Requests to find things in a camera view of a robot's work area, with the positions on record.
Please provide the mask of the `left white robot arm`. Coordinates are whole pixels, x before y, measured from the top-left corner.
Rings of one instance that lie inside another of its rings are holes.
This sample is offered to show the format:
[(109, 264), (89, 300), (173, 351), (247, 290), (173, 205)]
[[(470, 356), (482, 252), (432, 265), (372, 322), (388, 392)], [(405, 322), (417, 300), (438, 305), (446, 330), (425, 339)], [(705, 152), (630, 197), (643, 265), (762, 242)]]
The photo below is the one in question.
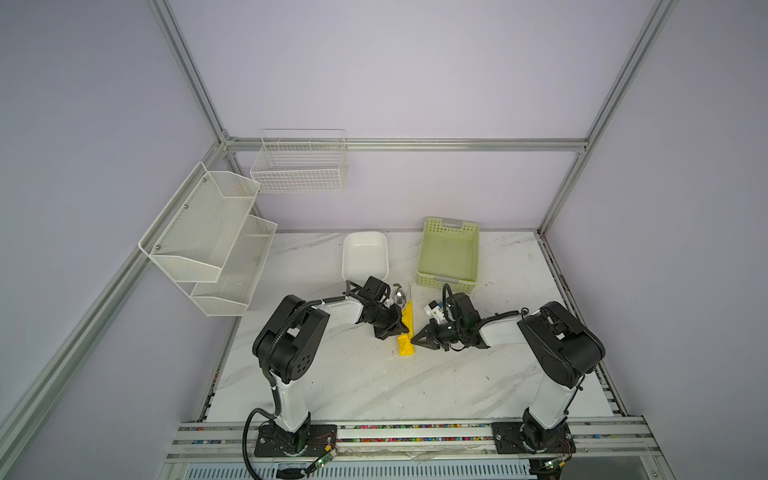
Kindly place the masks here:
[(266, 423), (259, 427), (257, 457), (297, 456), (336, 438), (332, 424), (314, 425), (306, 406), (303, 377), (309, 371), (334, 314), (352, 325), (367, 324), (379, 340), (408, 332), (402, 307), (391, 299), (391, 286), (376, 277), (359, 285), (347, 280), (342, 294), (316, 300), (285, 296), (252, 345), (269, 383), (274, 411), (256, 408)]

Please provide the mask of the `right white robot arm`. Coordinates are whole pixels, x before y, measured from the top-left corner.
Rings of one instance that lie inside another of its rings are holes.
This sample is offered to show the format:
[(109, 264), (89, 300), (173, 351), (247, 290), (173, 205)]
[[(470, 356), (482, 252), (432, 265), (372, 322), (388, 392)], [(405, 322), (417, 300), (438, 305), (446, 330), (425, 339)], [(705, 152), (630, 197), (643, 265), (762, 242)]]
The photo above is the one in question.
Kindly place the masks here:
[(438, 304), (442, 313), (411, 338), (430, 350), (490, 349), (527, 345), (543, 377), (520, 422), (492, 425), (500, 453), (572, 451), (567, 418), (587, 375), (605, 357), (602, 342), (563, 304), (550, 301), (531, 312), (526, 308), (481, 317), (465, 293), (447, 295)]

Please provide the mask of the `yellow paper napkin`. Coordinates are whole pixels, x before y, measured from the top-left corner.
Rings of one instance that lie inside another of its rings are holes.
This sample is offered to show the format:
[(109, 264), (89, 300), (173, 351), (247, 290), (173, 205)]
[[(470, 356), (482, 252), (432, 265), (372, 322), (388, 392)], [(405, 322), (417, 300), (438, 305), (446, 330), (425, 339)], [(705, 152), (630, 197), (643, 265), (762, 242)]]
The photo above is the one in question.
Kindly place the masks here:
[(414, 332), (414, 317), (412, 302), (408, 301), (405, 307), (402, 309), (402, 321), (407, 327), (407, 332), (401, 334), (397, 338), (398, 342), (398, 355), (401, 357), (411, 356), (415, 353), (415, 348), (411, 342)]

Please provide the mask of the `spoon with green handle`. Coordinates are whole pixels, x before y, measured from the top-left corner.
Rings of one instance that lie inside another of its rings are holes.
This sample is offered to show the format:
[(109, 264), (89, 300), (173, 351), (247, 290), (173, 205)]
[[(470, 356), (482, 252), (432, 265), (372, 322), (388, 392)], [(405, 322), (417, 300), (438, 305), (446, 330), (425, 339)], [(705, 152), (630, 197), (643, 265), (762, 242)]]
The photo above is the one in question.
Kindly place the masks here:
[(406, 290), (400, 284), (395, 285), (395, 290), (393, 292), (393, 302), (400, 309), (404, 309), (408, 303)]

